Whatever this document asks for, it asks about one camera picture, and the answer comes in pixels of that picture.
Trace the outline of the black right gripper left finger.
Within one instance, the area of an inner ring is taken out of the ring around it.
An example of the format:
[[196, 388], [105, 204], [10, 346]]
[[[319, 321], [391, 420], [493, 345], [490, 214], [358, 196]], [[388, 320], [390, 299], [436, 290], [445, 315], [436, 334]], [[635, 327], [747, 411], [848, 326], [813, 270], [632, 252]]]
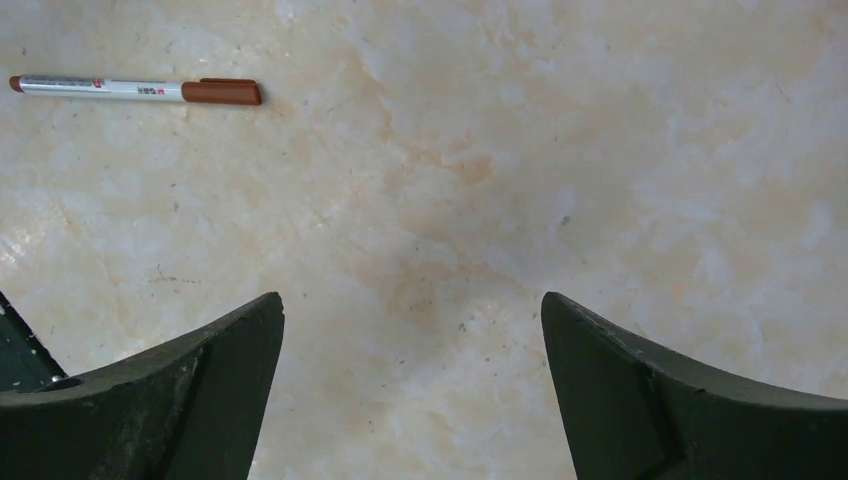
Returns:
[[170, 341], [68, 375], [1, 304], [5, 479], [244, 479], [285, 316], [263, 294]]

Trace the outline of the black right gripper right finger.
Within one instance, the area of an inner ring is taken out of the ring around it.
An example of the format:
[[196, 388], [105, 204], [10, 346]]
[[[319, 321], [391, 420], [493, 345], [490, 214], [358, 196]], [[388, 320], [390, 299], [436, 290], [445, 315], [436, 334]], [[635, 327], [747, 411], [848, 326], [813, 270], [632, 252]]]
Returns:
[[557, 293], [548, 363], [581, 479], [843, 479], [847, 403], [709, 366]]

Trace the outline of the brown marker cap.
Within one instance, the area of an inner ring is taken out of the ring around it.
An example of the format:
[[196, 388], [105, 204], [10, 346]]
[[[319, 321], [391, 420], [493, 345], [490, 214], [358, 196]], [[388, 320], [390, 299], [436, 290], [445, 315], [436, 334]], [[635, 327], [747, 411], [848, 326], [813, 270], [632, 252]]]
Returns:
[[237, 106], [263, 103], [259, 84], [250, 79], [203, 78], [184, 82], [181, 95], [188, 103]]

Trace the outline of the white marker pen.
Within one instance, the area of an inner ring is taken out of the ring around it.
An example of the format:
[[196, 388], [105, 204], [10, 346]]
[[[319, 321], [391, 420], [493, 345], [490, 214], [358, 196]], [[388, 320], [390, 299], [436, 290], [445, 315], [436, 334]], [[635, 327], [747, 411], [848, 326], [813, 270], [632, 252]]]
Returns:
[[19, 75], [10, 87], [22, 94], [107, 100], [185, 102], [182, 84], [105, 78]]

